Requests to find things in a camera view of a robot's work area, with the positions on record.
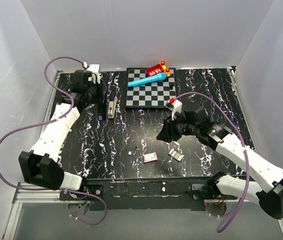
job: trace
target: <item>chessboard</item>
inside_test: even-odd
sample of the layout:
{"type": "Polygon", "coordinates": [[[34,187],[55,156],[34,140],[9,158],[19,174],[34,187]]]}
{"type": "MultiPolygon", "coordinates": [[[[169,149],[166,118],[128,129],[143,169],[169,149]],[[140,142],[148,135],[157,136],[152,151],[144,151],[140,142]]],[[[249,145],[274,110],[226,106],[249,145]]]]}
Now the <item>chessboard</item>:
{"type": "Polygon", "coordinates": [[[128,87],[128,83],[146,78],[146,68],[127,68],[126,108],[165,108],[166,102],[176,98],[175,69],[163,81],[128,87]]]}

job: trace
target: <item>red toy car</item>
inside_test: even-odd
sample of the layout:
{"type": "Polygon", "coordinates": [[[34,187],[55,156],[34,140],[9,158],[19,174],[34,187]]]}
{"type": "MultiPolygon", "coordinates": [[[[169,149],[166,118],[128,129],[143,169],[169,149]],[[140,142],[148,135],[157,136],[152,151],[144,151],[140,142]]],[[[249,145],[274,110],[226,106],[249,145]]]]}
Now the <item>red toy car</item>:
{"type": "Polygon", "coordinates": [[[165,73],[167,77],[171,75],[170,68],[165,66],[165,61],[161,61],[159,64],[156,64],[155,66],[152,66],[150,68],[146,69],[146,75],[147,77],[154,76],[159,73],[165,73]]]}

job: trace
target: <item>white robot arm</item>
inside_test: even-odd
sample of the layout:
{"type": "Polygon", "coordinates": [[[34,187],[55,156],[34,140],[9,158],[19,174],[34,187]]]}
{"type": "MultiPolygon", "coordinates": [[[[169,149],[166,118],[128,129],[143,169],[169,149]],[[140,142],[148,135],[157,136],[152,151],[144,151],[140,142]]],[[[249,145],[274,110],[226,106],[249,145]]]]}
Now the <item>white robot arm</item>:
{"type": "Polygon", "coordinates": [[[85,107],[90,104],[98,105],[99,120],[105,120],[107,113],[99,65],[83,67],[85,70],[74,72],[70,88],[67,89],[74,98],[74,107],[69,114],[58,119],[71,107],[70,99],[62,95],[51,117],[52,120],[58,119],[58,121],[46,127],[30,151],[22,151],[19,155],[18,160],[24,180],[29,184],[52,190],[79,190],[82,186],[81,176],[65,172],[58,164],[62,144],[85,107]]]}
{"type": "MultiPolygon", "coordinates": [[[[172,114],[164,120],[163,129],[157,136],[158,140],[170,143],[177,141],[182,135],[196,136],[202,144],[224,155],[244,170],[245,149],[249,159],[250,176],[255,180],[249,182],[246,199],[260,205],[273,218],[283,218],[283,169],[271,164],[249,147],[243,148],[239,138],[228,127],[210,121],[203,106],[196,111],[183,112],[182,103],[171,99],[167,107],[172,114]]],[[[245,180],[218,172],[207,182],[205,191],[209,191],[213,197],[241,197],[245,183],[245,180]]]]}

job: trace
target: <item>white wall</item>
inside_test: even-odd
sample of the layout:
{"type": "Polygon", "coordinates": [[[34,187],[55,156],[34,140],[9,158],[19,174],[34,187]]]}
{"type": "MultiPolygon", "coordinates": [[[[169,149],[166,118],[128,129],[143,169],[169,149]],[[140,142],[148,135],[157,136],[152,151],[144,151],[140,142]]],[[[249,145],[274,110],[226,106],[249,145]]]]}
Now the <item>white wall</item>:
{"type": "Polygon", "coordinates": [[[236,73],[256,149],[283,168],[283,1],[275,0],[236,73]]]}
{"type": "Polygon", "coordinates": [[[21,0],[50,57],[72,55],[104,70],[161,60],[236,66],[273,1],[21,0]]]}
{"type": "MultiPolygon", "coordinates": [[[[50,60],[19,0],[0,1],[0,138],[15,128],[41,122],[52,88],[43,69],[50,60]]],[[[53,78],[52,67],[49,76],[53,78]]],[[[0,148],[0,169],[12,183],[22,181],[18,156],[29,150],[40,129],[9,137],[0,148]]],[[[0,239],[6,229],[15,189],[0,180],[0,239]]]]}

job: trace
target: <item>black table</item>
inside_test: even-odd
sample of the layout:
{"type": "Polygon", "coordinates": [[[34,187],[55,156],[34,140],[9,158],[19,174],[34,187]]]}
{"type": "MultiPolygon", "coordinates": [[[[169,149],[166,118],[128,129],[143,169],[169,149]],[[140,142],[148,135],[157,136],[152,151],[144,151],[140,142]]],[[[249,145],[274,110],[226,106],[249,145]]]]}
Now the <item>black table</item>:
{"type": "MultiPolygon", "coordinates": [[[[175,74],[177,95],[197,91],[211,97],[240,129],[245,143],[253,147],[229,69],[177,69],[175,74]]],[[[212,176],[218,171],[232,175],[243,173],[227,158],[200,144],[194,136],[183,136],[170,144],[156,140],[163,119],[170,112],[124,108],[127,72],[102,72],[101,75],[107,94],[117,92],[115,118],[98,121],[97,106],[84,110],[61,149],[59,161],[65,171],[89,179],[199,177],[212,176]],[[181,162],[168,156],[172,147],[184,155],[181,162]],[[154,152],[158,160],[144,163],[143,155],[154,152]]],[[[72,73],[61,73],[58,86],[65,88],[72,76],[72,73]]],[[[59,97],[58,92],[54,105],[59,97]]],[[[214,121],[226,122],[219,110],[202,97],[185,97],[181,101],[184,110],[194,110],[203,104],[214,121]]]]}

